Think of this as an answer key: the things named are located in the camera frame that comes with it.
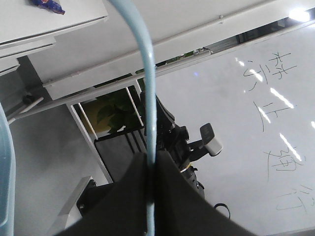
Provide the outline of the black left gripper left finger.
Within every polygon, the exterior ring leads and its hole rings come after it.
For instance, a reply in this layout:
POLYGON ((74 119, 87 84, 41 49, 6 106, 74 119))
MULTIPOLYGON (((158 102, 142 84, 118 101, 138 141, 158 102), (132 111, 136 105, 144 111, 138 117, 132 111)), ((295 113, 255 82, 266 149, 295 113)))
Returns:
POLYGON ((122 179, 78 222, 59 236, 145 236, 147 158, 134 155, 122 179))

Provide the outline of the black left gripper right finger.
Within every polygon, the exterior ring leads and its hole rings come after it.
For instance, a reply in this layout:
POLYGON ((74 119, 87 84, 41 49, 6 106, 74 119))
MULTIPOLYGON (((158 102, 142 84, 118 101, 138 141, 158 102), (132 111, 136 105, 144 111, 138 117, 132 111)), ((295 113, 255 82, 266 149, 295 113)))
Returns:
POLYGON ((154 174, 157 236, 252 235, 198 194, 181 175, 168 152, 157 152, 154 174))

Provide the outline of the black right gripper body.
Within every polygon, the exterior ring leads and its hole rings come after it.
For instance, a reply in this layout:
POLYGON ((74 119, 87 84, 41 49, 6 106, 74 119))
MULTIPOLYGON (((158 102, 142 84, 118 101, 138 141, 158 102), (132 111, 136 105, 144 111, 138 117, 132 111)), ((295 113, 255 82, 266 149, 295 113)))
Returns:
POLYGON ((171 158, 182 170, 189 162, 196 161, 209 153, 209 123, 200 127, 202 139, 187 143, 189 133, 185 126, 178 126, 175 117, 163 106, 156 97, 157 108, 157 150, 169 152, 171 158))

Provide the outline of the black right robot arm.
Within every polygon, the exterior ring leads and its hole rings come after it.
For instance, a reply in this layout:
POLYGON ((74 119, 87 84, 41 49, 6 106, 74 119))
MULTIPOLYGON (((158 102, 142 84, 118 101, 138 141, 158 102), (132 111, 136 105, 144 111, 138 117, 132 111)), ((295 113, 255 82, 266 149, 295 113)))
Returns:
POLYGON ((197 168, 191 165, 206 155, 208 151, 203 141, 188 143, 189 133, 185 126, 178 126, 175 117, 163 106, 158 97, 157 105, 157 150, 169 152, 172 160, 186 181, 203 198, 204 186, 197 180, 197 168))

